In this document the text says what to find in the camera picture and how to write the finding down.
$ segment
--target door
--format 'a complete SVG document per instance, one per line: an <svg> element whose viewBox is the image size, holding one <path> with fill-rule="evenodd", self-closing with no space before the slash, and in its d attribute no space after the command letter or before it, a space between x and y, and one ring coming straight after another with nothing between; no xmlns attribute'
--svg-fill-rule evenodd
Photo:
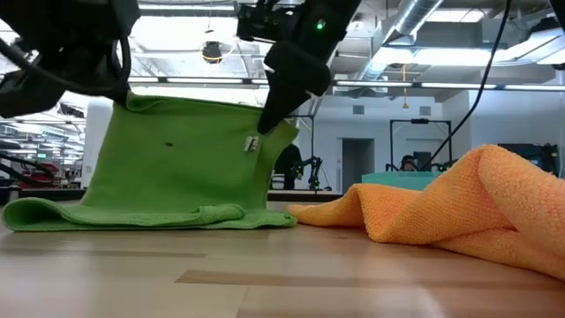
<svg viewBox="0 0 565 318"><path fill-rule="evenodd" d="M342 193L361 183L365 174L374 173L374 140L343 139Z"/></svg>

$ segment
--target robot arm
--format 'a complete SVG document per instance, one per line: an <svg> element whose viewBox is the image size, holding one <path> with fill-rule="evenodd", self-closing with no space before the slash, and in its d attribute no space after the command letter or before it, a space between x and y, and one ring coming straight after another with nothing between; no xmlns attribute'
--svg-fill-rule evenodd
<svg viewBox="0 0 565 318"><path fill-rule="evenodd" d="M277 0L243 4L237 36L275 44L265 57L270 91L258 131L267 133L310 95L323 95L331 82L326 65L346 35L361 0L306 0L273 10Z"/></svg>
<svg viewBox="0 0 565 318"><path fill-rule="evenodd" d="M308 178L308 184L310 185L310 190L318 190L320 187L320 179L318 178L318 174L320 173L320 167L322 163L323 160L321 160L321 158L313 156L312 158L301 163L295 163L294 167L292 168L292 173L297 179L302 179L302 176L304 175L304 168L312 165L312 169L310 170L310 177Z"/></svg>
<svg viewBox="0 0 565 318"><path fill-rule="evenodd" d="M275 8L277 0L259 0L238 10L237 35L247 41L271 41L265 64L271 88L258 131L267 133L331 82L326 62L361 0L305 0ZM137 0L3 0L0 19L21 36L0 53L20 71L0 83L0 116L48 110L65 90L103 95L120 104L130 90L131 57L127 37L140 17ZM116 47L120 42L123 66ZM39 52L33 61L26 55Z"/></svg>

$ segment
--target wall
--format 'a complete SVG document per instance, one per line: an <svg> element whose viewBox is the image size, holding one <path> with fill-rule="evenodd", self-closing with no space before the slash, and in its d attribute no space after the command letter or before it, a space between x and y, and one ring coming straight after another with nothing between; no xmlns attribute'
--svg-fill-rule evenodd
<svg viewBox="0 0 565 318"><path fill-rule="evenodd" d="M360 138L374 140L374 158L375 171L381 172L385 170L385 165L390 161L390 134L389 122L387 120L379 120L364 123L356 123L351 121L328 121L315 120L314 126L314 155L324 160L322 164L323 171L326 172L328 182L320 173L320 186L325 187L329 183L335 191L340 192L337 184L342 167L342 138ZM398 165L403 155L411 154L413 149L408 148L410 143L415 140L437 140L438 142L445 139L443 131L435 125L405 125L395 135L394 154L396 165ZM299 147L303 159L311 155L310 132L302 128L300 129ZM447 161L447 149L441 152L438 161ZM309 176L310 171L305 170L305 175ZM304 180L297 182L297 188L305 188Z"/></svg>
<svg viewBox="0 0 565 318"><path fill-rule="evenodd" d="M404 109L404 99L398 97L391 101L388 98L359 98L325 96L322 100L317 120L337 120L353 122L372 122L374 120L413 119L420 118L420 106L432 107L432 115L426 118L442 119L442 107L433 97L409 97L408 109ZM353 115L353 105L365 106L364 115Z"/></svg>
<svg viewBox="0 0 565 318"><path fill-rule="evenodd" d="M547 85L558 85L553 79ZM471 146L486 143L560 145L565 165L565 100L560 93L487 92L471 121Z"/></svg>
<svg viewBox="0 0 565 318"><path fill-rule="evenodd" d="M545 84L560 82L552 79ZM470 91L447 100L443 116L455 126L476 98L477 92ZM456 157L485 144L551 143L561 146L561 166L565 165L564 101L560 93L484 92L470 120L454 138Z"/></svg>

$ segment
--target desk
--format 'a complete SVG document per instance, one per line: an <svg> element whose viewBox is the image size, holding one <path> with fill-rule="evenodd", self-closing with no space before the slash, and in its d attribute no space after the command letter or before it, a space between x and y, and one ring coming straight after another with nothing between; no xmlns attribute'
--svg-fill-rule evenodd
<svg viewBox="0 0 565 318"><path fill-rule="evenodd" d="M564 316L563 282L358 230L0 227L3 318Z"/></svg>

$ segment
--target microfiber towel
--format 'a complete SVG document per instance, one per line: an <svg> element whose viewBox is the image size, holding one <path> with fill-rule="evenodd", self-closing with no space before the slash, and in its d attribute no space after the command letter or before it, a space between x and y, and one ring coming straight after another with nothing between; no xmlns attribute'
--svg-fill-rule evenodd
<svg viewBox="0 0 565 318"><path fill-rule="evenodd" d="M286 122L257 133L261 109L129 95L114 106L85 197L65 206L20 199L4 209L14 231L290 227L266 210L276 158L296 137Z"/></svg>
<svg viewBox="0 0 565 318"><path fill-rule="evenodd" d="M424 191L354 185L290 206L300 223L363 227L379 243L431 245L565 280L565 181L497 146L465 155Z"/></svg>

